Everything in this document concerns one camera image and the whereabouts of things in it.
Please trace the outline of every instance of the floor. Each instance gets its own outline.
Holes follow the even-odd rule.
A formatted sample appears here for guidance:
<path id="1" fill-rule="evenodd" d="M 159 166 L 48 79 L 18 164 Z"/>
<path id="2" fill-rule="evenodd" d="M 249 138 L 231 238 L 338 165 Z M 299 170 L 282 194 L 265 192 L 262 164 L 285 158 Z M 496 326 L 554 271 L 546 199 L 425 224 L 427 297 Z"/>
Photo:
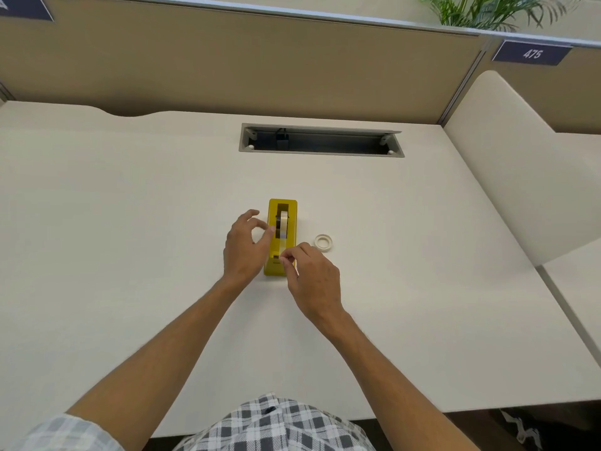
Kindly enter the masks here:
<path id="1" fill-rule="evenodd" d="M 503 409 L 513 418 L 507 422 L 501 410 L 449 413 L 447 416 L 482 451 L 545 451 L 601 449 L 601 401 L 537 405 Z M 517 426 L 521 420 L 527 438 L 521 444 Z M 360 425 L 376 451 L 392 451 L 376 419 L 353 421 Z M 183 438 L 151 438 L 144 451 L 171 451 Z"/>

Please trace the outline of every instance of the checkered shirt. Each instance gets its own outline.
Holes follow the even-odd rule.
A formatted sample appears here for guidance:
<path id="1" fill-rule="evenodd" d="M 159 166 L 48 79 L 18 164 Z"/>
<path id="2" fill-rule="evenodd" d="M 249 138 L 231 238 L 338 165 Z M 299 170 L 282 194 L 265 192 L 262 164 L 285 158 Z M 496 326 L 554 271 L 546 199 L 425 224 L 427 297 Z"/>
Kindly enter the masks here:
<path id="1" fill-rule="evenodd" d="M 273 393 L 186 437 L 174 451 L 375 451 L 365 432 L 325 411 Z M 6 451 L 124 451 L 98 425 L 68 414 L 40 424 Z"/>

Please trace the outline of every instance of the number sign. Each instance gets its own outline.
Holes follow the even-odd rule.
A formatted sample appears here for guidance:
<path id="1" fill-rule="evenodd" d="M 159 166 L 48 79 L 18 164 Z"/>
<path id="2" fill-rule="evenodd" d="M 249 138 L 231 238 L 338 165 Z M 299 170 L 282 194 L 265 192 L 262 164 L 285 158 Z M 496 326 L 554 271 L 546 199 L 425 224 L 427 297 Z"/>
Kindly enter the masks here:
<path id="1" fill-rule="evenodd" d="M 42 0 L 0 0 L 0 16 L 53 20 Z"/>
<path id="2" fill-rule="evenodd" d="M 572 50 L 570 45 L 536 44 L 506 39 L 496 51 L 493 61 L 557 66 Z"/>

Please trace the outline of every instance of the right hand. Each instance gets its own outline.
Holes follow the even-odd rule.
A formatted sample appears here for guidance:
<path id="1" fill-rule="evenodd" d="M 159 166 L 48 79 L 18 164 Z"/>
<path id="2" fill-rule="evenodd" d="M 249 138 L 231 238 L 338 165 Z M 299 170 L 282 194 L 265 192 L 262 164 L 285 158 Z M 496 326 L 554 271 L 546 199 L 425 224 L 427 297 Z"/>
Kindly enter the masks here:
<path id="1" fill-rule="evenodd" d="M 284 250 L 280 260 L 298 308 L 318 329 L 323 331 L 322 326 L 344 317 L 340 271 L 318 249 L 302 242 Z M 292 264 L 294 260 L 298 273 Z"/>

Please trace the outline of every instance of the green leaves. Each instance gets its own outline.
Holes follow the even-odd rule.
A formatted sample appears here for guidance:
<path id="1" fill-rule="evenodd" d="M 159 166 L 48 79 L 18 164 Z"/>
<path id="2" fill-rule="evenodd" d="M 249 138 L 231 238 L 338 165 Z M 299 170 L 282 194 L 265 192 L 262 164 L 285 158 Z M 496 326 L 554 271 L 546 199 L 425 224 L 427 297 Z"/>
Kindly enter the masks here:
<path id="1" fill-rule="evenodd" d="M 552 24 L 568 11 L 562 0 L 422 1 L 430 4 L 443 25 L 511 32 L 517 30 L 511 21 L 520 11 L 526 12 L 528 23 L 534 22 L 538 28 L 543 28 L 545 19 L 548 18 L 549 24 Z"/>

